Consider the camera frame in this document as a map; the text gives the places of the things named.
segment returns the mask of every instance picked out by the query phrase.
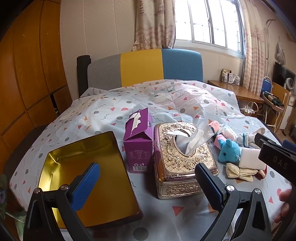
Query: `window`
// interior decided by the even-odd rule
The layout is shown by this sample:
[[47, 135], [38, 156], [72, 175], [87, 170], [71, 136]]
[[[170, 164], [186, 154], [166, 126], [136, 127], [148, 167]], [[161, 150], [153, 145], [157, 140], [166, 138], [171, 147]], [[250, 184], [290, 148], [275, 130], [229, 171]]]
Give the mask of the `window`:
[[177, 41], [212, 45], [242, 55], [237, 0], [176, 0], [175, 11]]

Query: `wooden desk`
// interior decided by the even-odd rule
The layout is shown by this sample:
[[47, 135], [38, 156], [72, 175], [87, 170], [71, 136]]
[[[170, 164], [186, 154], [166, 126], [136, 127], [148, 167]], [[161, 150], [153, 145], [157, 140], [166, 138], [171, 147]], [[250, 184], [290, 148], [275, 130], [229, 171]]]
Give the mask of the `wooden desk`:
[[216, 81], [216, 80], [208, 80], [207, 83], [209, 85], [213, 85], [222, 89], [232, 91], [237, 97], [237, 100], [245, 100], [245, 101], [251, 101], [256, 103], [264, 102], [264, 100], [259, 95], [256, 95], [254, 92], [251, 92], [245, 87], [242, 87], [240, 85], [226, 84], [222, 81]]

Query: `purple carton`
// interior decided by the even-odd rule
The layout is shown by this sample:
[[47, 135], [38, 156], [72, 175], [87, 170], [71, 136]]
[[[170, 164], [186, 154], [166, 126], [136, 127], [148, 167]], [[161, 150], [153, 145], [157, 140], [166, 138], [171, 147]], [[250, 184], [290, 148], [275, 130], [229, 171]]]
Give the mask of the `purple carton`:
[[132, 130], [134, 118], [127, 121], [123, 144], [130, 172], [148, 173], [153, 171], [152, 118], [149, 115], [148, 108], [135, 113], [138, 112], [141, 115], [139, 118], [141, 122]]

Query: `finger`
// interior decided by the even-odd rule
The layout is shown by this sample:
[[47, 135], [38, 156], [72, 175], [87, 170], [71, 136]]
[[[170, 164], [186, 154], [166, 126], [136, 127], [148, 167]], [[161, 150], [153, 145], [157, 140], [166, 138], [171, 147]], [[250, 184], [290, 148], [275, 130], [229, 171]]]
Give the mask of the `finger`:
[[283, 218], [283, 217], [282, 217], [281, 214], [279, 213], [278, 216], [274, 219], [274, 222], [275, 222], [275, 223], [279, 223], [279, 222], [282, 220], [282, 218]]
[[287, 189], [286, 191], [281, 192], [279, 194], [279, 200], [282, 202], [287, 202], [291, 192], [292, 192], [292, 189]]
[[289, 203], [285, 202], [282, 206], [281, 206], [281, 215], [282, 217], [286, 217], [289, 213]]

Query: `beige curtain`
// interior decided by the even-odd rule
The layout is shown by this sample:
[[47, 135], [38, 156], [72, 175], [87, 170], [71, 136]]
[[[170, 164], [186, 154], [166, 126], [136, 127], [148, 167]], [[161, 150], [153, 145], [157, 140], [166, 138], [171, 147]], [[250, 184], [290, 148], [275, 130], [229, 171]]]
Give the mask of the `beige curtain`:
[[253, 0], [240, 0], [245, 31], [243, 86], [260, 95], [265, 71], [265, 39], [261, 18]]
[[138, 0], [133, 51], [172, 48], [175, 42], [175, 0]]

